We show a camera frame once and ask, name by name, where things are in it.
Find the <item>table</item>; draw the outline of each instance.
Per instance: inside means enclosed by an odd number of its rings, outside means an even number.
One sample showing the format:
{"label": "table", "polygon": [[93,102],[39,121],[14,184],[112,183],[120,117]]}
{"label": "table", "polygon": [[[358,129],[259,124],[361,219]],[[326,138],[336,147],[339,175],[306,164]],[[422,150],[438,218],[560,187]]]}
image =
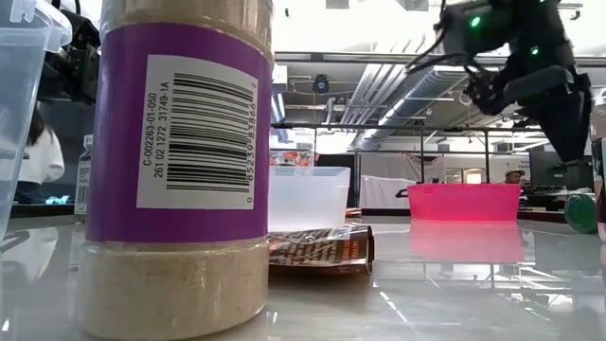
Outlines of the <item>table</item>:
{"label": "table", "polygon": [[[3,256],[3,340],[96,340],[70,319],[73,251],[82,238],[70,221],[11,221],[9,233],[26,239]],[[600,261],[606,246],[597,236],[528,221],[479,234],[465,225],[445,225],[440,234],[435,225],[404,217],[356,222],[373,226],[372,277],[271,278],[269,301],[257,317],[201,340],[597,341],[606,335]]]}

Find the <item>white shirt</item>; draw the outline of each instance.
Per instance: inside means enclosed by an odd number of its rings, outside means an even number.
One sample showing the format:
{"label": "white shirt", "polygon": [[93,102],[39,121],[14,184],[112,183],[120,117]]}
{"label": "white shirt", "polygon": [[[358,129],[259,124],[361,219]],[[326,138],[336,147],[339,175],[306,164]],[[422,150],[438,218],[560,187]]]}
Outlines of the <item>white shirt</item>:
{"label": "white shirt", "polygon": [[53,182],[63,176],[65,165],[61,144],[54,132],[45,129],[33,146],[26,146],[26,155],[21,163],[19,181],[42,184]]}

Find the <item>barcode sticker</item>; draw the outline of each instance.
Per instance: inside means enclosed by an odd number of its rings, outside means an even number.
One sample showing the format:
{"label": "barcode sticker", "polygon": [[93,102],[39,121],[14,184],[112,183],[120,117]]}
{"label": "barcode sticker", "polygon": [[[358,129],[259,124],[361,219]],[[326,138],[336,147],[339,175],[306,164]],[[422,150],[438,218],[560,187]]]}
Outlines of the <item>barcode sticker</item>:
{"label": "barcode sticker", "polygon": [[150,55],[137,207],[253,209],[257,88],[229,66]]}
{"label": "barcode sticker", "polygon": [[91,180],[91,162],[81,161],[78,164],[78,182],[76,183],[76,200],[74,213],[86,214],[88,208],[88,189]]}

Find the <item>pink plastic bin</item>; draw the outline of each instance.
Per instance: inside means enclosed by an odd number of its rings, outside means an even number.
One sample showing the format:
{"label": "pink plastic bin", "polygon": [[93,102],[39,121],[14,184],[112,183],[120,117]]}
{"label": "pink plastic bin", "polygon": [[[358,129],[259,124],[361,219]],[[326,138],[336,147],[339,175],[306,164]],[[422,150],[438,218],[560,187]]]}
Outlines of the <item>pink plastic bin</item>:
{"label": "pink plastic bin", "polygon": [[517,219],[519,185],[426,184],[408,187],[413,218],[440,221]]}

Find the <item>beige powder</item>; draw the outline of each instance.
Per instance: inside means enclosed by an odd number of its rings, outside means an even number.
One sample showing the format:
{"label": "beige powder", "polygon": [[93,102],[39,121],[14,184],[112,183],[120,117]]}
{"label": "beige powder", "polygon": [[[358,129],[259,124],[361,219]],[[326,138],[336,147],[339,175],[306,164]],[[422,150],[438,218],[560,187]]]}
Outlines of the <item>beige powder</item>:
{"label": "beige powder", "polygon": [[[240,39],[270,60],[272,10],[271,0],[104,0],[101,32],[141,23],[188,24]],[[80,251],[76,319],[93,335],[120,340],[218,332],[263,308],[268,262],[264,238],[88,242]]]}

